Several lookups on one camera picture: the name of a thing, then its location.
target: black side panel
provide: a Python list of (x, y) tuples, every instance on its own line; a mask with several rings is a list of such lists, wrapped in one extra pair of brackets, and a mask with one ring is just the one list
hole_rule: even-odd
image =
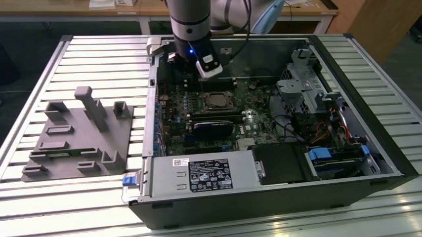
[(150, 229), (166, 229), (225, 222), (291, 212), (349, 206), (368, 195), (385, 190), (401, 178), (357, 181), (242, 193), (207, 196), (154, 203), (131, 203), (130, 209)]
[(351, 103), (354, 104), (358, 113), (361, 114), (366, 124), (369, 125), (369, 128), (380, 141), (389, 157), (392, 158), (396, 167), (398, 170), (406, 174), (408, 176), (413, 176), (413, 178), (418, 177), (418, 172), (412, 166), (402, 150), (397, 146), (390, 134), (385, 130), (385, 127), (382, 126), (376, 114), (370, 110), (369, 105), (366, 104), (362, 96), (360, 95), (357, 89), (354, 88), (350, 80), (347, 79), (341, 67), (335, 63), (334, 58), (331, 57), (331, 54), (329, 53), (327, 49), (325, 48), (321, 40), (317, 36), (310, 36), (310, 41), (313, 45), (315, 46), (315, 49), (318, 51), (318, 54), (321, 55), (325, 64), (329, 67), (329, 70), (333, 72), (333, 75), (347, 95), (347, 97), (351, 100)]

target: metal bracket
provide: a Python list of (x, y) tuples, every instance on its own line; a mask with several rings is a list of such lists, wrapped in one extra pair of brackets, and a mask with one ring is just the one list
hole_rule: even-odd
[(147, 40), (147, 54), (149, 57), (154, 57), (159, 54), (161, 37), (150, 37)]

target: black plastic cover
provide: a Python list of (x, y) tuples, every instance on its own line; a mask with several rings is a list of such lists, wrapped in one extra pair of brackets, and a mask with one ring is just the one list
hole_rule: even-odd
[(254, 160), (263, 163), (265, 177), (259, 178), (262, 185), (314, 180), (301, 145), (265, 144), (251, 148)]

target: wooden table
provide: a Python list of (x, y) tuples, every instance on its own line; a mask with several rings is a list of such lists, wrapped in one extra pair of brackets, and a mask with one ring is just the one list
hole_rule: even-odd
[[(285, 7), (278, 21), (318, 21), (314, 33), (323, 34), (338, 10), (329, 9), (321, 0), (310, 0), (306, 4), (293, 6), (299, 6), (299, 8), (293, 7), (290, 11), (290, 7)], [(142, 0), (140, 15), (143, 34), (151, 34), (147, 31), (150, 21), (170, 21), (169, 9), (161, 0)]]
[(90, 0), (0, 0), (0, 22), (139, 22), (140, 3), (91, 11)]
[[(90, 11), (90, 0), (0, 0), (0, 21), (138, 21), (144, 35), (151, 34), (150, 21), (169, 21), (169, 10), (161, 0), (138, 0), (135, 6)], [(317, 34), (323, 34), (338, 10), (330, 10), (321, 0), (283, 8), (279, 21), (318, 21)]]

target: blue latch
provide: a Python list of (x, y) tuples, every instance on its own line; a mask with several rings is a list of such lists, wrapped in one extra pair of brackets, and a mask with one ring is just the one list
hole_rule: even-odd
[(135, 186), (136, 185), (136, 176), (126, 176), (122, 180), (123, 186)]
[(315, 159), (329, 159), (331, 158), (331, 153), (329, 151), (329, 148), (314, 148), (309, 151), (309, 155), (311, 160)]
[(366, 145), (361, 146), (365, 157), (370, 156), (370, 149)]

